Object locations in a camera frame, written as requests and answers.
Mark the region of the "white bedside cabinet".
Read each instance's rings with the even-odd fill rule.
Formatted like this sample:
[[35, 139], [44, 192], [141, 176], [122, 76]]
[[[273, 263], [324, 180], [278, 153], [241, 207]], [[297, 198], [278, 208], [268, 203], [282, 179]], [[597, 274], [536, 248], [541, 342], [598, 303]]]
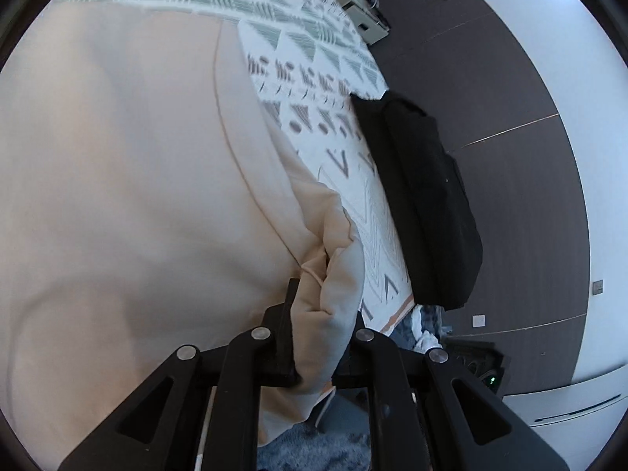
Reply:
[[378, 43], [390, 33], [390, 24], [368, 0], [338, 0], [367, 46]]

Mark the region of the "white cloth on rug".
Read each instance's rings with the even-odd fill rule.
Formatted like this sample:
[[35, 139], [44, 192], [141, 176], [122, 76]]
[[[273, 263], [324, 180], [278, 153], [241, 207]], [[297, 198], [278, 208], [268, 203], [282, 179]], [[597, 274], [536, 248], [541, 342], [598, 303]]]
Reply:
[[415, 339], [414, 352], [427, 354], [432, 349], [441, 349], [440, 306], [415, 306], [410, 314], [410, 327]]

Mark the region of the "dark blue shaggy rug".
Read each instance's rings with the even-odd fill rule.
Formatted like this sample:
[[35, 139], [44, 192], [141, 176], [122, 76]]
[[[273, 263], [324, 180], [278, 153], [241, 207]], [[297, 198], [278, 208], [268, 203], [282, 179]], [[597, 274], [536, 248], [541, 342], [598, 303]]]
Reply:
[[260, 470], [368, 470], [367, 391], [336, 389], [310, 417], [257, 450]]

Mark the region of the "beige hooded jacket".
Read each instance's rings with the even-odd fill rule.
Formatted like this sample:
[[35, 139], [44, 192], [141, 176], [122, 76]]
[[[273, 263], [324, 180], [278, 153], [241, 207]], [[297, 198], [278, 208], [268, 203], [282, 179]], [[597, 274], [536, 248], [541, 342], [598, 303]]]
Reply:
[[261, 105], [235, 24], [48, 6], [1, 72], [1, 408], [37, 465], [180, 345], [259, 325], [290, 279], [301, 381], [263, 391], [261, 444], [308, 418], [347, 347], [358, 230]]

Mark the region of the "patterned white bed cover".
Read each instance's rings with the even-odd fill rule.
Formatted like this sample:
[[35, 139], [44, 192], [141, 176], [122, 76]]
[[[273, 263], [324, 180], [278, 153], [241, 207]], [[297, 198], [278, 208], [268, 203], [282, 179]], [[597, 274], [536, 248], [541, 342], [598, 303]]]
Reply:
[[233, 21], [266, 111], [320, 182], [338, 192], [365, 253], [362, 314], [390, 333], [412, 309], [400, 243], [353, 97], [378, 99], [386, 84], [336, 0], [66, 0], [137, 4]]

